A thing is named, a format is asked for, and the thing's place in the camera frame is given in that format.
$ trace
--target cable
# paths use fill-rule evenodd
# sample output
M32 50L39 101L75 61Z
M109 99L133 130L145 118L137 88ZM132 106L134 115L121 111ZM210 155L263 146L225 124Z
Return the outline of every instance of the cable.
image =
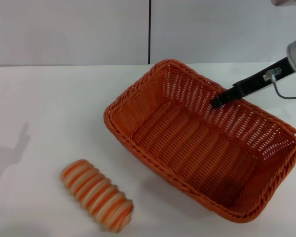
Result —
M295 100L295 99L296 99L296 96L294 96L294 97L286 97L286 96L283 96L283 95L280 94L280 92L278 91L277 85L276 85L276 79L275 79L275 75L274 75L274 74L272 74L272 76L271 76L271 81L272 81L272 83L273 83L273 85L274 85L274 88L275 88L276 94L277 94L279 97L281 97L281 98L283 98L283 99L286 99L286 100Z

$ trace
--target orange wicker basket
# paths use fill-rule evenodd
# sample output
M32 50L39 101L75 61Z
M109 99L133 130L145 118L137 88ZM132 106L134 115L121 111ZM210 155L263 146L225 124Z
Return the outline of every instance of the orange wicker basket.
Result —
M296 163L296 129L241 99L213 110L225 91L164 60L104 113L113 135L139 160L207 209L254 220Z

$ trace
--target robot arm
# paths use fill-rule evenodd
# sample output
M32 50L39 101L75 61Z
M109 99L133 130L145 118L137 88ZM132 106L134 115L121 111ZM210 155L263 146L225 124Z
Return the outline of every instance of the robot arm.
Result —
M296 41L287 47L287 57L263 69L251 77L238 81L233 87L218 95L211 101L214 109L233 101L241 99L246 95L256 92L270 84L274 84L276 93L284 99L296 99L296 97L285 97L277 90L276 81L296 73Z

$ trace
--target black object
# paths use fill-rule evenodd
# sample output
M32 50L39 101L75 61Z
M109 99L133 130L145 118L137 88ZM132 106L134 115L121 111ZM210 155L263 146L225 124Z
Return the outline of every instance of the black object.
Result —
M288 58L283 58L282 60L263 69L262 71L254 74L253 76L235 83L232 88L218 95L211 101L212 107L214 109L217 109L228 102L231 102L235 99L241 99L246 95L249 95L272 84L271 78L268 78L266 76L266 72L269 70L276 69L280 69L280 73L276 75L276 80L280 80L284 77L287 77L290 74L295 73L288 61Z

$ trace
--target orange and white striped object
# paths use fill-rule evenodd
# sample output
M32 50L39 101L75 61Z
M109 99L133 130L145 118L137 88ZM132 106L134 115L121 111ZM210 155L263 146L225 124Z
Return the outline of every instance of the orange and white striped object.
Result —
M94 221L106 230L118 233L130 222L132 200L88 161L80 159L68 165L61 180Z

